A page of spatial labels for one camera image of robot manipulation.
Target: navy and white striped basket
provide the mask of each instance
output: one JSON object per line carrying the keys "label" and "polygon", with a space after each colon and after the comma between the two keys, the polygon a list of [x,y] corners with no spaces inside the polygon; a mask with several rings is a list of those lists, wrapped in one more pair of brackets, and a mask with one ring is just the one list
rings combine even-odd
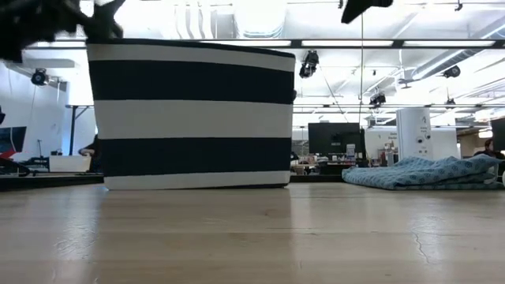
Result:
{"label": "navy and white striped basket", "polygon": [[107,188],[288,184],[292,54],[112,39],[88,60]]}

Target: computer monitor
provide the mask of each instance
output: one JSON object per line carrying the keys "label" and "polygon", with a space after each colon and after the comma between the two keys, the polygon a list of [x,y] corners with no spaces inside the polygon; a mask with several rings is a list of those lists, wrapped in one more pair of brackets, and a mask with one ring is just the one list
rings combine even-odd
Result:
{"label": "computer monitor", "polygon": [[309,152],[313,154],[343,154],[347,144],[361,149],[359,123],[309,123]]}
{"label": "computer monitor", "polygon": [[23,151],[24,136],[26,127],[5,127],[0,128],[0,153]]}
{"label": "computer monitor", "polygon": [[505,150],[505,118],[491,121],[494,151]]}

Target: white stripe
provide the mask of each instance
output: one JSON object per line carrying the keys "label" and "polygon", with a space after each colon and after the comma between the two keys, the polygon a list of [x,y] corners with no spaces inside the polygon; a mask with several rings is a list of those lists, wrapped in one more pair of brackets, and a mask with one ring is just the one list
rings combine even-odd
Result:
{"label": "white stripe", "polygon": [[95,101],[100,139],[290,138],[293,106],[189,100]]}
{"label": "white stripe", "polygon": [[111,190],[200,189],[240,185],[277,185],[289,182],[289,171],[105,177],[105,186]]}
{"label": "white stripe", "polygon": [[135,44],[89,44],[89,61],[145,60],[159,62],[205,62],[243,65],[294,72],[294,58],[244,51],[196,47],[163,47]]}

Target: white machine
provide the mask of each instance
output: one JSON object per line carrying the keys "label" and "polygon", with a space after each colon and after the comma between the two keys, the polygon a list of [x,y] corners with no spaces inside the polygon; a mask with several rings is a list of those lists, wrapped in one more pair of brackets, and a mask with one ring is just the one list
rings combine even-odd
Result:
{"label": "white machine", "polygon": [[414,107],[397,110],[396,121],[399,160],[410,156],[433,159],[429,109]]}
{"label": "white machine", "polygon": [[85,173],[89,170],[92,161],[91,157],[76,156],[58,156],[49,157],[49,169],[51,173]]}

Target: folded blanket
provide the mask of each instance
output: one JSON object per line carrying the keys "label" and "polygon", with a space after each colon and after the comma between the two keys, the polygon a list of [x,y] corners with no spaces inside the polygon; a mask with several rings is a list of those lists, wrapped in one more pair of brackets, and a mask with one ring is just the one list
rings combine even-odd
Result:
{"label": "folded blanket", "polygon": [[469,159],[445,158],[430,161],[409,157],[390,167],[356,168],[342,172],[344,181],[381,189],[501,189],[503,184],[484,181],[494,178],[489,168],[499,159],[478,155]]}

